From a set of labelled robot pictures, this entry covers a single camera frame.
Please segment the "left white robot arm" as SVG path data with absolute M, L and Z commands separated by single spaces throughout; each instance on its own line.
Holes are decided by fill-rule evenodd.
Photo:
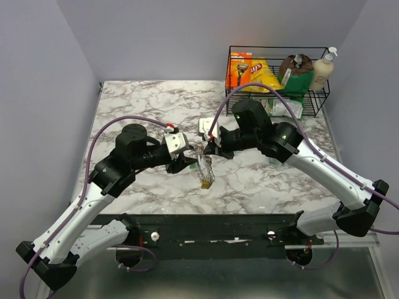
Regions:
M 52 291 L 59 290 L 84 259 L 113 245 L 131 246 L 138 240 L 137 227 L 125 216 L 88 237 L 81 234 L 135 181 L 137 172 L 164 166 L 167 173 L 179 173 L 196 161 L 184 155 L 191 148 L 186 135 L 172 126 L 165 128 L 161 141 L 148 136 L 144 126 L 124 126 L 110 154 L 85 174 L 76 199 L 42 235 L 21 242 L 16 252 Z

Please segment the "yellow key tag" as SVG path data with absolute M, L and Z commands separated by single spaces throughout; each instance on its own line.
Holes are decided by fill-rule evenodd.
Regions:
M 209 189 L 210 187 L 211 187 L 211 183 L 209 181 L 202 180 L 202 183 L 201 183 L 202 189 Z

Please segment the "round metal keyring disc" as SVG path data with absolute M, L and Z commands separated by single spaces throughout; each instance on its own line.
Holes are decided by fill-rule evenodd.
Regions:
M 195 169 L 197 171 L 197 175 L 199 177 L 200 183 L 202 180 L 209 181 L 211 186 L 214 183 L 215 176 L 212 169 L 212 159 L 210 156 L 203 154 L 204 148 L 201 146 L 196 146 L 194 148 L 194 153 L 198 162 L 195 164 Z

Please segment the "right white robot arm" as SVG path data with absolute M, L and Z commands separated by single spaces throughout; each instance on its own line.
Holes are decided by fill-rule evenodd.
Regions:
M 273 123 L 262 104 L 251 98 L 232 107 L 238 124 L 235 130 L 219 126 L 214 118 L 198 121 L 198 134 L 208 142 L 204 153 L 233 159 L 235 152 L 256 148 L 301 170 L 336 196 L 338 202 L 314 211 L 299 212 L 287 228 L 287 238 L 301 244 L 309 236 L 340 229 L 355 237 L 365 236 L 379 213 L 381 196 L 389 185 L 365 179 L 316 147 L 288 122 Z

